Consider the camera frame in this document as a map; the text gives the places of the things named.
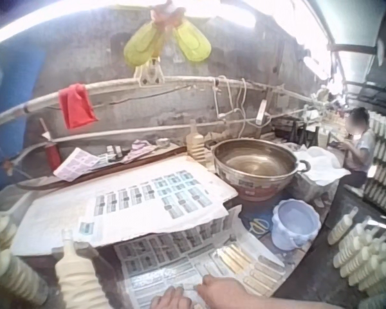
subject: black hair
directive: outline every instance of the black hair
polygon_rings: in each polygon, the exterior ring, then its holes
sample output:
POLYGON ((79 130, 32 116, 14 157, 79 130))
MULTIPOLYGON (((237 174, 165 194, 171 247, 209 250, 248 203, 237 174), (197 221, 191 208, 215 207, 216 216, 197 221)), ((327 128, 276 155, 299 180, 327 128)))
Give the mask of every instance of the black hair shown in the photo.
POLYGON ((349 117, 355 125, 359 125, 363 121, 366 123, 366 126, 369 125, 369 113, 365 108, 352 109, 349 117))

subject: gray wall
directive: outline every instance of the gray wall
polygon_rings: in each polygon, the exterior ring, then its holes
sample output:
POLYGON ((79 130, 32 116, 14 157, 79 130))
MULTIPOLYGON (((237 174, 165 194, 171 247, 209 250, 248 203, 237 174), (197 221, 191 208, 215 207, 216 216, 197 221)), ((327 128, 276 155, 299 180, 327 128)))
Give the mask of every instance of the gray wall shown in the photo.
MULTIPOLYGON (((14 37, 18 44, 37 46, 46 51, 46 62, 35 85, 34 97, 40 97, 72 83, 89 84, 103 80, 123 79, 133 76, 133 69, 128 67, 123 58, 123 47, 132 34, 149 20, 146 11, 100 9, 61 17, 36 26, 14 37)), ((161 55, 161 66, 165 75, 218 76, 254 80, 269 83, 272 65, 277 58, 281 65, 277 84, 285 84, 286 89, 309 95, 319 87, 318 82, 303 62, 300 62, 302 48, 289 37, 272 19, 257 15, 255 29, 247 29, 220 18, 196 23, 212 44, 212 54, 204 63, 192 64, 185 60, 175 42, 168 42, 161 55)), ((112 102, 127 97, 137 97, 156 93, 168 88, 136 90, 91 98, 93 105, 112 102)), ((254 117, 265 93, 249 91, 245 107, 247 116, 254 117)), ((221 111, 228 111, 226 90, 218 94, 221 111)), ((289 109, 299 108, 303 102, 290 100, 289 109)), ((67 130, 61 112, 46 108, 41 113, 28 119, 24 145, 43 141, 39 118, 43 118, 53 137, 89 133, 111 129, 186 124, 191 118, 198 122, 216 120, 211 87, 203 89, 184 89, 160 97, 135 100, 115 106, 96 109, 98 122, 74 130, 67 130)), ((223 127, 206 128, 223 131, 223 127)), ((240 126, 233 126, 234 135, 240 126)), ((246 134, 252 134, 253 127, 246 128, 246 134)), ((183 140, 187 130, 166 131, 143 135, 116 136, 113 139, 85 140, 79 144, 93 153, 101 153, 105 145, 120 142, 126 146, 135 138, 171 137, 183 140)), ((68 155, 73 144, 62 145, 63 156, 68 155)), ((28 157, 23 169, 34 176, 48 173, 39 151, 28 157)))

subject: metal bowl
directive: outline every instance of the metal bowl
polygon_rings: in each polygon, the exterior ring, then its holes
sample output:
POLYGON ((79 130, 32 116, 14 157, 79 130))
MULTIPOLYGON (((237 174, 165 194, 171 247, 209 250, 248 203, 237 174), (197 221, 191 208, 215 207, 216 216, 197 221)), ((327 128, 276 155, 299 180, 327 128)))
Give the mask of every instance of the metal bowl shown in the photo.
MULTIPOLYGON (((295 155, 286 148, 264 140, 227 140, 213 148, 218 175, 249 201, 264 201, 290 183, 298 171, 295 155)), ((310 165, 301 160, 306 168, 310 165)))

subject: small round container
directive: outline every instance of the small round container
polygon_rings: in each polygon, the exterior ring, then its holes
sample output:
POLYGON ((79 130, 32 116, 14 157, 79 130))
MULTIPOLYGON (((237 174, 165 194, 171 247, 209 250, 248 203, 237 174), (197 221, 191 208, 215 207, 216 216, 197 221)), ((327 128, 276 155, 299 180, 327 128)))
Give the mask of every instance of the small round container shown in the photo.
POLYGON ((318 213, 304 201, 281 201, 273 210, 273 244, 285 251, 303 247, 320 229, 318 213))

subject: gray shirt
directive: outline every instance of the gray shirt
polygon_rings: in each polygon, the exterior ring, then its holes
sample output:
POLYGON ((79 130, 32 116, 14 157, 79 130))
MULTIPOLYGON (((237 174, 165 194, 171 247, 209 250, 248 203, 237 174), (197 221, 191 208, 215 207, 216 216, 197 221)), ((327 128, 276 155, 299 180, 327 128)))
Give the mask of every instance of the gray shirt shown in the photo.
POLYGON ((366 162, 363 164, 349 151, 345 161, 346 166, 354 171, 366 172, 370 169, 374 157, 374 148, 376 146, 376 135, 370 129, 368 129, 362 136, 353 142, 354 147, 359 150, 366 150, 368 156, 366 162))

